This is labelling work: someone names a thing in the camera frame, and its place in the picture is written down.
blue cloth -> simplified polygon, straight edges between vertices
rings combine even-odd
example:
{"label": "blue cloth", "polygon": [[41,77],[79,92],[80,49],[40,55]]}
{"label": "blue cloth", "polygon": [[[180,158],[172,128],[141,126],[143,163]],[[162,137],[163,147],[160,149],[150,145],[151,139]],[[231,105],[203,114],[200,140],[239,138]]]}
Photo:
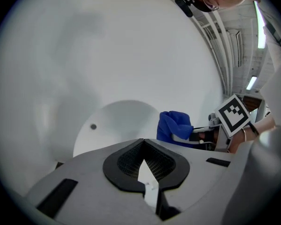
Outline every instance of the blue cloth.
{"label": "blue cloth", "polygon": [[161,112],[157,127],[157,140],[180,145],[183,147],[193,148],[194,145],[182,142],[176,142],[172,139],[172,134],[181,139],[188,139],[193,131],[190,118],[183,112]]}

ceiling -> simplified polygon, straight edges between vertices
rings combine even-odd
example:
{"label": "ceiling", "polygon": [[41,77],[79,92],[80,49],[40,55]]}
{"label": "ceiling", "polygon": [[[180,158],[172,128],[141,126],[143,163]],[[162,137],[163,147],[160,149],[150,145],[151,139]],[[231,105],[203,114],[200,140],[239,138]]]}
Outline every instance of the ceiling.
{"label": "ceiling", "polygon": [[[191,10],[199,22],[208,23],[201,11],[194,6],[191,6]],[[245,0],[236,7],[220,8],[218,13],[226,30],[237,29],[242,34],[243,64],[241,67],[233,68],[232,93],[262,99],[259,90],[274,73],[274,67],[267,47],[258,48],[258,23],[253,1]],[[253,75],[258,79],[251,90],[246,90]]]}

person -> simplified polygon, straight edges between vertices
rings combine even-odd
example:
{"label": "person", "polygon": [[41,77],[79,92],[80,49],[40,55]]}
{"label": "person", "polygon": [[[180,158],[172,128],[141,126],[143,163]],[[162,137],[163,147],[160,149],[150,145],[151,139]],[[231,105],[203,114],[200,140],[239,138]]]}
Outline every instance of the person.
{"label": "person", "polygon": [[[219,8],[234,7],[241,4],[243,1],[244,0],[190,0],[197,9],[203,12],[214,12]],[[281,14],[279,11],[270,0],[252,1],[258,3],[258,7],[266,24],[270,23],[281,38]],[[272,111],[263,120],[254,124],[260,134],[264,131],[274,129],[276,125],[281,126],[281,45],[277,43],[267,27],[264,27],[264,33],[266,35],[267,48],[273,60],[275,74],[260,91]],[[253,133],[249,126],[244,127],[244,131],[241,130],[233,136],[229,151],[235,153],[239,145],[245,141],[245,137],[247,141],[256,138],[255,133]]]}

white curved wall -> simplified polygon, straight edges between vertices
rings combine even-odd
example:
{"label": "white curved wall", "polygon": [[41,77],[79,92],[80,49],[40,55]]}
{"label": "white curved wall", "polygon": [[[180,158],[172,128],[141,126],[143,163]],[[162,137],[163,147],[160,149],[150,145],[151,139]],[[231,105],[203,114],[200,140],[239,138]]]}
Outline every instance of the white curved wall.
{"label": "white curved wall", "polygon": [[21,0],[0,33],[0,171],[20,194],[73,154],[98,108],[188,113],[222,102],[203,38],[170,0]]}

ceiling light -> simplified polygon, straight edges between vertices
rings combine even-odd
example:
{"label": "ceiling light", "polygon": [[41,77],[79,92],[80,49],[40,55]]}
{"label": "ceiling light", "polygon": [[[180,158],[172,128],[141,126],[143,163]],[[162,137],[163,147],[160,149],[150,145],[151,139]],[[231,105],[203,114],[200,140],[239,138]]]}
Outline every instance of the ceiling light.
{"label": "ceiling light", "polygon": [[251,78],[251,81],[249,82],[249,85],[247,86],[247,90],[251,90],[251,88],[253,87],[254,83],[256,82],[257,80],[257,77],[256,76],[253,76]]}
{"label": "ceiling light", "polygon": [[266,35],[264,34],[263,27],[265,26],[263,17],[255,1],[255,9],[257,14],[257,21],[258,21],[258,48],[265,48],[266,46]]}

